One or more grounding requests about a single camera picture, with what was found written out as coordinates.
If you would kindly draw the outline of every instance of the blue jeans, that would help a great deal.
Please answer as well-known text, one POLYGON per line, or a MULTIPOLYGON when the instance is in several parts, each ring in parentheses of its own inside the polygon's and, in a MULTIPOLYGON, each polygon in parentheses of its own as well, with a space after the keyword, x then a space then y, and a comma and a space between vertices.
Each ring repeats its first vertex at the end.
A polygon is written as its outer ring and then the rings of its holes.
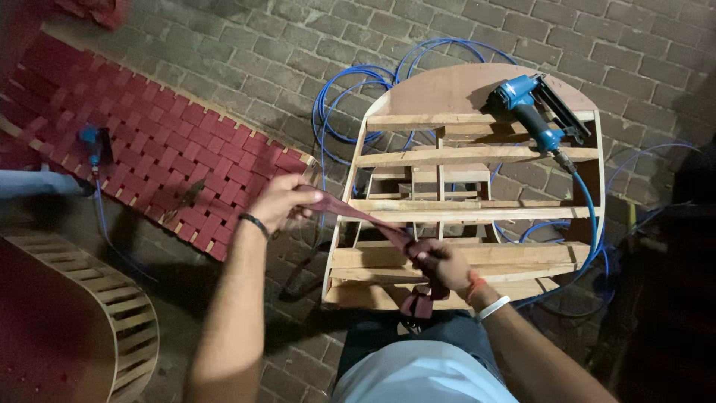
POLYGON ((505 383, 495 363, 488 334, 466 310, 435 310, 432 318, 419 322, 419 334, 397 334, 397 325, 406 319, 400 312, 358 310, 346 335, 338 379, 352 366, 388 344, 407 340, 442 341, 461 348, 474 357, 500 382, 505 383))

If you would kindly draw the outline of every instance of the red cloth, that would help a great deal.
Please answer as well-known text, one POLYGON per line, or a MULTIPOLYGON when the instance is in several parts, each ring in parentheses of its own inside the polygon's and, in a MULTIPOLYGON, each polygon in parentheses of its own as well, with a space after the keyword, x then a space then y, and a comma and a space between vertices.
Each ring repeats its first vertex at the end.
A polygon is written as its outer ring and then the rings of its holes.
POLYGON ((430 250, 430 246, 423 241, 415 241, 412 236, 400 228, 383 222, 377 218, 354 209, 348 204, 338 200, 335 196, 325 191, 316 189, 309 185, 300 185, 298 191, 320 191, 323 199, 318 203, 305 206, 317 212, 331 212, 346 217, 356 217, 370 221, 375 227, 395 246, 402 254, 418 267, 428 278, 427 286, 417 285, 412 293, 400 304, 400 311, 407 316, 416 318, 429 318, 432 315, 432 302, 434 300, 445 300, 450 296, 450 290, 435 277, 435 263, 433 260, 418 259, 418 254, 430 250))

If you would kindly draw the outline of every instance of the finger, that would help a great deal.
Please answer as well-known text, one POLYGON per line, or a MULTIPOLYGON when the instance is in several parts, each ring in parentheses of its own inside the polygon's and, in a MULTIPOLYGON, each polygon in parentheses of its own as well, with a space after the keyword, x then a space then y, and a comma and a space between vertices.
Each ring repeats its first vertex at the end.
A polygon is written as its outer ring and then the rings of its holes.
POLYGON ((323 199, 323 193, 320 191, 290 191, 286 195, 286 200, 292 207, 313 204, 323 199))

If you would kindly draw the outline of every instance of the wooden strip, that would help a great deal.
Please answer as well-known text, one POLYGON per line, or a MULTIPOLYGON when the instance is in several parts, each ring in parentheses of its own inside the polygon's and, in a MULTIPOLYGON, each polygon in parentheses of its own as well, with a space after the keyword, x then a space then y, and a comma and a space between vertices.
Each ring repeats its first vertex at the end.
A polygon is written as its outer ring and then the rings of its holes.
POLYGON ((449 210, 449 209, 519 209, 531 207, 571 207, 559 200, 465 200, 465 201, 426 201, 426 200, 362 200, 351 199, 348 205, 362 212, 391 210, 449 210))
POLYGON ((145 362, 144 364, 138 366, 137 368, 134 368, 132 371, 127 372, 126 374, 122 375, 121 377, 117 378, 115 381, 115 384, 112 385, 112 390, 117 390, 120 387, 123 387, 124 385, 130 383, 131 381, 134 381, 135 379, 139 378, 143 374, 146 374, 148 372, 152 372, 154 369, 154 364, 157 360, 149 360, 145 362))
POLYGON ((121 353, 154 337, 157 337, 157 327, 151 326, 139 333, 132 334, 129 337, 123 338, 122 340, 118 340, 117 351, 121 353))
POLYGON ((128 281, 116 278, 114 276, 107 276, 103 278, 95 278, 94 280, 85 280, 80 282, 83 286, 87 287, 87 289, 91 291, 102 291, 106 290, 108 288, 117 287, 118 285, 125 285, 125 284, 131 284, 128 281))
POLYGON ((130 316, 129 318, 122 319, 121 321, 113 320, 115 323, 115 332, 127 330, 129 328, 139 326, 142 323, 154 321, 155 319, 156 318, 154 316, 154 313, 145 312, 145 313, 140 313, 139 315, 130 316))
POLYGON ((126 356, 119 356, 117 358, 117 370, 123 371, 134 364, 155 357, 158 349, 159 343, 152 343, 126 356))
MULTIPOLYGON (((557 284, 548 278, 510 281, 508 283, 492 283, 500 294, 509 295, 512 300, 540 295, 543 290, 557 288, 557 284)), ((324 302, 333 303, 343 308, 368 308, 377 310, 397 310, 398 304, 410 293, 413 284, 398 284, 392 286, 381 285, 351 285, 345 283, 335 285, 328 290, 324 302)), ((469 309, 468 304, 454 291, 447 300, 435 301, 434 309, 469 309)))
MULTIPOLYGON (((477 191, 446 191, 445 197, 477 197, 477 191)), ((368 199, 384 200, 384 199, 407 199, 410 193, 376 193, 367 195, 368 199)), ((416 199, 436 199, 437 194, 430 191, 419 191, 415 193, 416 199)))
MULTIPOLYGON (((484 163, 460 163, 447 165, 445 170, 445 183, 470 184, 490 180, 490 170, 484 163)), ((371 177, 374 181, 407 181, 412 178, 416 184, 434 184, 437 180, 435 166, 380 166, 373 170, 371 177)))
MULTIPOLYGON (((589 254, 582 242, 529 244, 454 245, 469 265, 529 265, 535 263, 578 263, 589 254)), ((331 268, 412 267, 412 263, 395 247, 336 248, 331 268)))
POLYGON ((102 273, 96 271, 95 269, 73 270, 71 272, 66 272, 64 275, 77 281, 103 276, 102 273))
MULTIPOLYGON (((595 209, 601 217, 601 209, 595 209)), ((587 207, 526 207, 521 209, 435 209, 413 211, 366 210, 374 218, 385 222, 437 222, 449 223, 476 221, 486 223, 502 219, 567 219, 589 217, 587 207)), ((362 221, 355 217, 342 217, 344 221, 362 221)))
POLYGON ((109 403, 132 403, 139 397, 139 395, 142 393, 144 388, 149 383, 149 380, 152 378, 152 372, 148 372, 139 378, 137 378, 134 382, 132 382, 128 387, 120 390, 117 393, 112 394, 110 397, 109 403))
POLYGON ((110 303, 114 300, 118 300, 120 298, 128 297, 130 295, 141 293, 142 291, 135 287, 124 287, 124 288, 118 288, 116 290, 109 290, 109 291, 102 291, 101 293, 97 293, 97 298, 100 299, 103 303, 110 303))
MULTIPOLYGON (((589 161, 599 158, 597 148, 565 147, 562 151, 573 162, 589 161)), ((360 168, 371 166, 419 166, 455 163, 493 163, 493 162, 529 162, 540 161, 555 165, 549 155, 541 155, 529 147, 461 147, 441 150, 415 150, 399 153, 369 154, 359 156, 353 165, 360 168)))
MULTIPOLYGON (((488 283, 529 280, 573 272, 582 262, 569 264, 535 265, 471 265, 473 270, 488 283)), ((365 281, 369 283, 425 283, 427 278, 419 271, 408 267, 351 267, 331 269, 331 277, 341 280, 365 281)))
MULTIPOLYGON (((593 110, 574 111, 581 121, 594 119, 593 110)), ((552 121, 554 113, 542 113, 546 122, 552 121)), ((431 130, 445 125, 490 125, 496 122, 512 122, 512 115, 483 115, 482 113, 437 113, 431 115, 371 115, 367 116, 368 131, 431 130)))
POLYGON ((124 301, 121 303, 116 303, 114 305, 107 306, 105 308, 105 311, 107 311, 107 314, 114 315, 119 312, 125 312, 127 310, 139 308, 141 306, 149 305, 150 301, 149 298, 147 298, 146 295, 141 295, 133 300, 124 301))

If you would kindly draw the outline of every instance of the brick floor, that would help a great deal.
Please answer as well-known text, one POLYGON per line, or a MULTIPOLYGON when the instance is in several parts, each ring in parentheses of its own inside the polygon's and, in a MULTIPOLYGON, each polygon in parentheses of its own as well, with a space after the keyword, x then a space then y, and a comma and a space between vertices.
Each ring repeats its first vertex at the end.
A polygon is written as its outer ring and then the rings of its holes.
MULTIPOLYGON (((640 148, 712 140, 712 6, 708 0, 134 0, 128 22, 115 32, 74 21, 65 25, 110 59, 211 99, 308 152, 314 146, 312 101, 340 69, 359 62, 394 69, 415 44, 436 36, 478 40, 567 81, 601 108, 611 175, 640 148)), ((418 71, 472 61, 453 46, 436 50, 418 71)), ((501 61, 493 52, 484 55, 501 61)), ((335 126, 354 131, 378 95, 366 89, 346 99, 335 126)), ((393 135, 393 141, 376 147, 393 151, 402 147, 399 139, 393 135)), ((350 159, 352 147, 332 147, 350 159)), ((664 178, 673 177, 682 158, 675 149, 640 158, 614 182, 612 193, 640 204, 666 202, 671 189, 664 178)), ((329 186, 340 191, 344 169, 330 167, 329 186)), ((568 194, 563 188, 569 178, 549 167, 535 164, 529 171, 505 169, 504 174, 493 185, 500 197, 568 194)), ((288 249, 272 262, 270 285, 285 280, 306 256, 309 238, 302 232, 282 241, 288 249)), ((276 304, 272 315, 293 321, 303 319, 312 302, 276 304)), ((310 368, 329 373, 341 344, 327 340, 322 355, 323 339, 274 354, 266 364, 262 401, 325 400, 320 393, 325 385, 291 374, 310 368)))

